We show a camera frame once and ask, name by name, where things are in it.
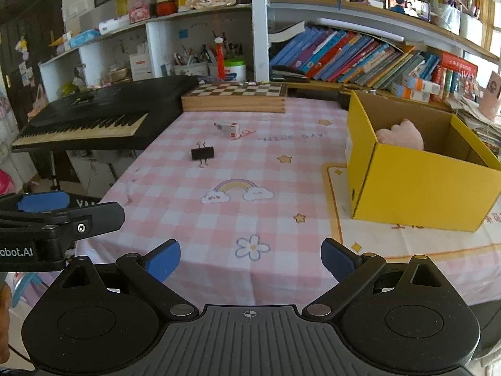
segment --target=rainbow print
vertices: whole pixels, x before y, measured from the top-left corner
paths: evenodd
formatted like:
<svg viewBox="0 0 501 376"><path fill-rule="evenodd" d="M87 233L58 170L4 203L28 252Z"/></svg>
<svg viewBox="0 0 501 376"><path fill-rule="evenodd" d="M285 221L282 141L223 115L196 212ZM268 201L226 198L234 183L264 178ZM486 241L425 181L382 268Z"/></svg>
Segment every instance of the rainbow print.
<svg viewBox="0 0 501 376"><path fill-rule="evenodd" d="M229 179L228 181L222 182L216 186L214 191L226 193L226 191L233 188L241 188L247 192L251 188L257 188L257 185L253 182L247 181L246 179Z"/></svg>

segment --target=wooden board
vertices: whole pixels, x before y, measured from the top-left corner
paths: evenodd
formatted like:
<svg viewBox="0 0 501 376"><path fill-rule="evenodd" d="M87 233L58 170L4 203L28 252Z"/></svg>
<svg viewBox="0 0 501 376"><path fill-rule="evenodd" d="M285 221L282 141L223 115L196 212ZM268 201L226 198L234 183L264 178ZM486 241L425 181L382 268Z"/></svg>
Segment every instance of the wooden board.
<svg viewBox="0 0 501 376"><path fill-rule="evenodd" d="M287 86L280 83L200 85L181 98L186 112L285 112Z"/></svg>

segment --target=smartphone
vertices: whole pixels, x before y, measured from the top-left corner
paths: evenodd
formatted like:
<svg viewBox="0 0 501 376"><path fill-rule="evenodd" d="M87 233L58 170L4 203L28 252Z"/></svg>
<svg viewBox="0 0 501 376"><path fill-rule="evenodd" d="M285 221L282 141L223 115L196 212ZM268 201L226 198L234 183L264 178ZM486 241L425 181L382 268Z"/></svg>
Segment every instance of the smartphone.
<svg viewBox="0 0 501 376"><path fill-rule="evenodd" d="M430 22L430 3L422 0L386 0L387 10Z"/></svg>

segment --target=handbag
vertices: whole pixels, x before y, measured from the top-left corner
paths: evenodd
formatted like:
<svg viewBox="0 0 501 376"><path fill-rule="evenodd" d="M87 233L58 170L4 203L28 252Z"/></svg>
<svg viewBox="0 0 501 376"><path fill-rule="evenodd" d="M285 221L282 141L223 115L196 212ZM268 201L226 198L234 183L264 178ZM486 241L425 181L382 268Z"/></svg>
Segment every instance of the handbag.
<svg viewBox="0 0 501 376"><path fill-rule="evenodd" d="M42 84L39 84L37 88L37 98L33 102L33 110L28 113L28 121L35 117L40 112L40 110L42 110L48 104L49 101L47 100L47 96L45 95L44 87L42 86Z"/></svg>

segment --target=pen holder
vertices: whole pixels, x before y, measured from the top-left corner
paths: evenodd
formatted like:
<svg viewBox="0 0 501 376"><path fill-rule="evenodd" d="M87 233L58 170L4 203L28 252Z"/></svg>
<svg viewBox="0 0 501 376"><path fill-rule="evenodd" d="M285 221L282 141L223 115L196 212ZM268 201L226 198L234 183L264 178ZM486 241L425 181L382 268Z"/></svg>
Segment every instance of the pen holder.
<svg viewBox="0 0 501 376"><path fill-rule="evenodd" d="M186 76L209 76L209 69L207 62L198 62L189 65L174 65L174 73Z"/></svg>

